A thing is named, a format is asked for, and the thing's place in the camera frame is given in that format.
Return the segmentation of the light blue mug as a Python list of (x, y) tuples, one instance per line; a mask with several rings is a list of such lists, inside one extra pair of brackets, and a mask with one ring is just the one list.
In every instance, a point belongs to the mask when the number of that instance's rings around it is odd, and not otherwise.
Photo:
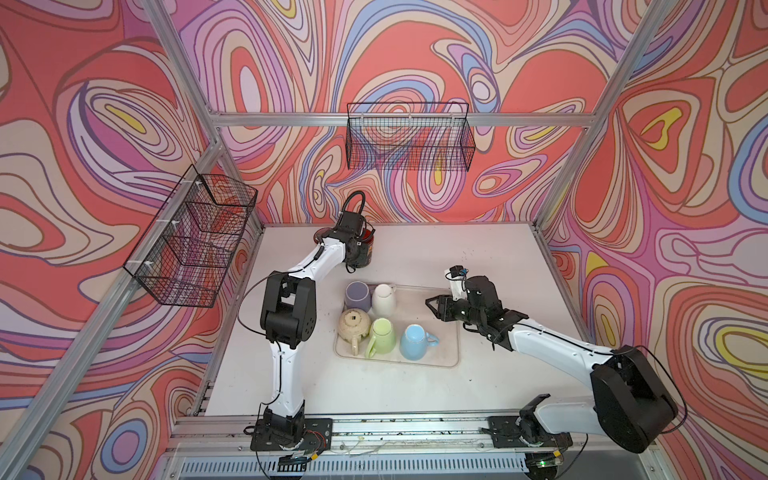
[(439, 339), (427, 332), (421, 325), (409, 325), (400, 339), (400, 353), (410, 361), (421, 360), (429, 347), (436, 347)]

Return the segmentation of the black skull mug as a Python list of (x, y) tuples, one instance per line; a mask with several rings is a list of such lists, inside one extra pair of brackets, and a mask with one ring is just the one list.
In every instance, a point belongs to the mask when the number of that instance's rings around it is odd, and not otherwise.
[(375, 238), (375, 229), (367, 228), (358, 240), (358, 255), (355, 261), (356, 268), (367, 267), (372, 258), (372, 250)]

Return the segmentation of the pink mug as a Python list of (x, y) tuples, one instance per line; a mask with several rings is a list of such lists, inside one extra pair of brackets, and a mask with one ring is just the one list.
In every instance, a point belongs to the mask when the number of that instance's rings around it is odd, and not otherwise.
[(316, 232), (313, 234), (313, 241), (314, 241), (316, 244), (322, 244), (322, 243), (324, 243), (324, 242), (325, 242), (325, 240), (326, 240), (327, 238), (329, 238), (329, 237), (332, 235), (332, 233), (333, 233), (333, 228), (332, 228), (332, 227), (324, 227), (324, 228), (320, 228), (320, 229), (318, 229), (318, 230), (317, 230), (317, 231), (316, 231)]

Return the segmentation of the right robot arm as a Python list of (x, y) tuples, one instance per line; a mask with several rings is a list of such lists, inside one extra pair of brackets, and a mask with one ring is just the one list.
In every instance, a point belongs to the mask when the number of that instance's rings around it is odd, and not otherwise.
[(493, 346), (536, 358), (591, 391), (562, 400), (542, 393), (529, 401), (512, 426), (521, 442), (538, 446), (558, 435), (603, 435), (639, 454), (673, 431), (677, 403), (639, 348), (611, 349), (549, 329), (504, 307), (495, 284), (485, 276), (449, 270), (446, 278), (449, 293), (425, 301), (438, 320), (459, 322)]

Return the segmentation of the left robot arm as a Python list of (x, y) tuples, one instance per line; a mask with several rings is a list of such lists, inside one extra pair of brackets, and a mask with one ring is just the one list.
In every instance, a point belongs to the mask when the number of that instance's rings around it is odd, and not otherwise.
[(305, 438), (317, 441), (320, 447), (330, 443), (327, 435), (309, 432), (306, 427), (302, 345), (310, 339), (317, 323), (318, 282), (339, 265), (353, 273), (370, 264), (375, 229), (363, 215), (365, 204), (363, 191), (349, 194), (335, 225), (320, 234), (316, 246), (303, 260), (264, 278), (260, 327), (270, 343), (273, 393), (257, 413), (251, 434), (251, 449), (255, 452), (295, 447)]

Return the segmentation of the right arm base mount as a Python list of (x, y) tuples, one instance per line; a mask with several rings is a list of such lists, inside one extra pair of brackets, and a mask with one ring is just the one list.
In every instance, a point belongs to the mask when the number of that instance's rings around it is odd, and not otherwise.
[(490, 416), (487, 426), (480, 431), (491, 437), (495, 448), (555, 448), (567, 450), (573, 446), (568, 433), (546, 432), (534, 417), (519, 415)]

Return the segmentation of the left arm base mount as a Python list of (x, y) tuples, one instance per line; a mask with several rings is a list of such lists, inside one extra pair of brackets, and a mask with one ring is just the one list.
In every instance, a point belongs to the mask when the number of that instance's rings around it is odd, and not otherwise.
[(250, 437), (252, 451), (267, 452), (323, 452), (332, 445), (333, 420), (327, 417), (309, 418), (300, 427), (292, 425), (282, 431), (259, 419), (255, 425), (246, 426), (243, 433)]

